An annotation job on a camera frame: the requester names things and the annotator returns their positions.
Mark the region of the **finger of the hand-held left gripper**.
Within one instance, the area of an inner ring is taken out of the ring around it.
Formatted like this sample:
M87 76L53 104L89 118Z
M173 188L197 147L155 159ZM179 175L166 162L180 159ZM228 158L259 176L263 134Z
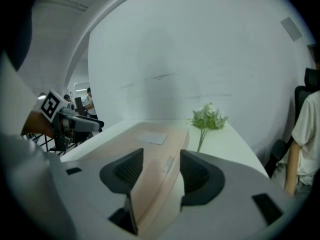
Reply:
M97 132L102 129L104 122L81 115L71 116L71 129L75 132Z

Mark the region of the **grey wall plate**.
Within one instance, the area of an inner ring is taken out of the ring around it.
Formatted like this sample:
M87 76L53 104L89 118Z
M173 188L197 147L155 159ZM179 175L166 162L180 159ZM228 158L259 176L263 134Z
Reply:
M286 30L286 32L288 33L288 35L290 36L293 42L297 41L302 37L300 30L298 29L298 27L290 17L283 19L280 23L283 26L283 28Z

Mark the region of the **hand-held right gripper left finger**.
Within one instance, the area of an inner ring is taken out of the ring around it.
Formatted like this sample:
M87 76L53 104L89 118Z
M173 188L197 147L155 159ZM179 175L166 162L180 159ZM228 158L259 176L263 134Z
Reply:
M131 192L143 170L144 150L61 162L50 170L75 230L72 240L136 240Z

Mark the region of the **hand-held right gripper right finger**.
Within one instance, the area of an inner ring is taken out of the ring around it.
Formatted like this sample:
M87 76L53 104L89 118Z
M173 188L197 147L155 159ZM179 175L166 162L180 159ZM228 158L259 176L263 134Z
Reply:
M180 175L143 240L270 239L295 200L258 170L182 150Z

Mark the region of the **dark cabinet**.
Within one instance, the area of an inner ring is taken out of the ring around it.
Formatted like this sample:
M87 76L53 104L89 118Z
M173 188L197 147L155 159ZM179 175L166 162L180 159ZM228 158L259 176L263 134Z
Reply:
M80 97L76 97L74 99L74 102L75 102L75 106L76 106L76 109L75 111L80 115L80 116L84 116L86 117L87 114L86 114L86 108L84 107L83 103L82 103L82 99Z

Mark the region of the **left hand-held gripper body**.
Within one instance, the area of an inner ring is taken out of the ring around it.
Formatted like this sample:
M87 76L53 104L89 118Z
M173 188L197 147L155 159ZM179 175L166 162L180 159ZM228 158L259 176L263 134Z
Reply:
M51 89L41 104L40 112L48 120L53 134L55 146L50 150L59 155L65 154L73 139L75 126L75 111L71 103Z

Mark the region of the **green artificial plant sprig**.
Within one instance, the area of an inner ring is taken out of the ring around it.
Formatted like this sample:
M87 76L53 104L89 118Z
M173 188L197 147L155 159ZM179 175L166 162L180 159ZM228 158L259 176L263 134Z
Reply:
M215 109L213 104L206 103L201 108L193 110L193 117L189 123L200 130L200 137L197 152L200 152L204 139L209 131L220 130L224 127L228 120L227 116L223 116L219 108Z

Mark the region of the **pink box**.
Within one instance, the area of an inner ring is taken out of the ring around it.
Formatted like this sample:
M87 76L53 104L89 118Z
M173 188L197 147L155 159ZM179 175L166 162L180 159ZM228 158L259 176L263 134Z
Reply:
M142 235L174 187L180 171L180 151L188 147L189 140L188 128L140 122L78 160L143 149L143 169L131 191L133 214L138 233Z

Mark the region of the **black office chair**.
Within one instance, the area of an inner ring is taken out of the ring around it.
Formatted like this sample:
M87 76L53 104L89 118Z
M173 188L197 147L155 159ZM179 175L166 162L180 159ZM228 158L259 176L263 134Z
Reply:
M306 98L309 95L315 93L316 91L320 91L320 69L306 68L304 75L304 84L305 86L297 86L294 90L294 126L297 123L303 103L306 100ZM278 139L272 146L269 160L264 167L269 178L272 177L272 174L277 167L277 163L284 157L284 155L290 149L293 140L294 139L292 136L287 142L285 142L282 139Z

